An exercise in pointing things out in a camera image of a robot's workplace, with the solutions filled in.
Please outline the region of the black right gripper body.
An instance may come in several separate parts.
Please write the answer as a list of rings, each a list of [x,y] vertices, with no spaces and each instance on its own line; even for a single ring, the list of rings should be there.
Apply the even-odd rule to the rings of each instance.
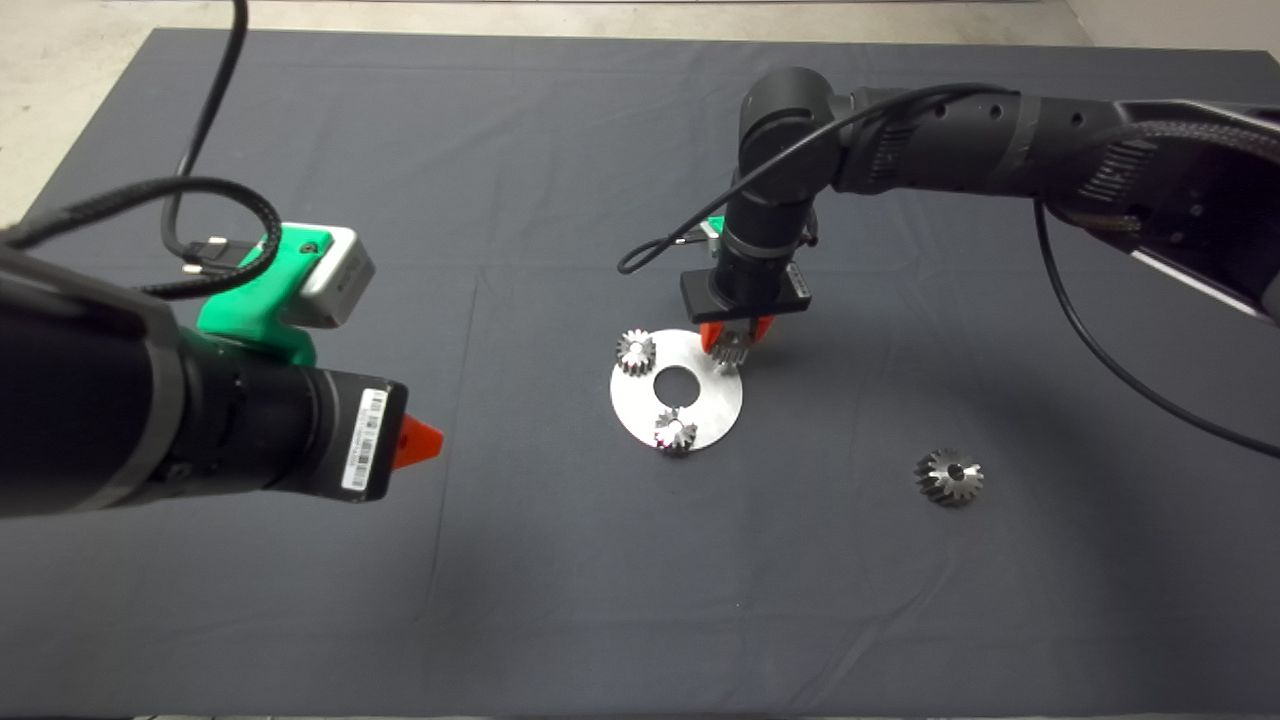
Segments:
[[[777,272],[728,265],[685,272],[680,293],[694,324],[804,313],[812,291],[795,263]]]

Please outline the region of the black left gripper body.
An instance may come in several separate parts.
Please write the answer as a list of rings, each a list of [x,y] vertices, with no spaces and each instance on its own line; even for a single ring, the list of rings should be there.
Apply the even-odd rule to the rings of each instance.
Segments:
[[[337,501],[387,496],[408,388],[396,380],[306,368],[312,428],[285,492]]]

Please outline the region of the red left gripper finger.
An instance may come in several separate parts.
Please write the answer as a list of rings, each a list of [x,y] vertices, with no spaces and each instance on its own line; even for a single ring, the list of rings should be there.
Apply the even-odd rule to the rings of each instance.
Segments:
[[[435,427],[404,414],[399,424],[396,442],[393,469],[399,470],[436,457],[445,442],[444,434]]]

